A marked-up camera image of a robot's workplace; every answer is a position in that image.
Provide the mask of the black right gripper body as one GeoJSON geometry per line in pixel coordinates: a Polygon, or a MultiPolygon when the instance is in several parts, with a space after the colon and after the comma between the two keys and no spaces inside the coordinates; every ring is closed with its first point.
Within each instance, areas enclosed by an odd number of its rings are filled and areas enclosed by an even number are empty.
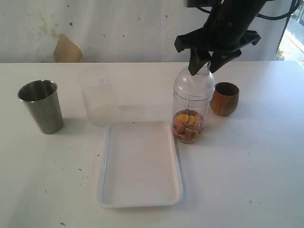
{"type": "Polygon", "coordinates": [[[176,37],[178,52],[185,49],[232,53],[256,45],[261,37],[249,26],[261,10],[260,0],[215,0],[202,28],[176,37]]]}

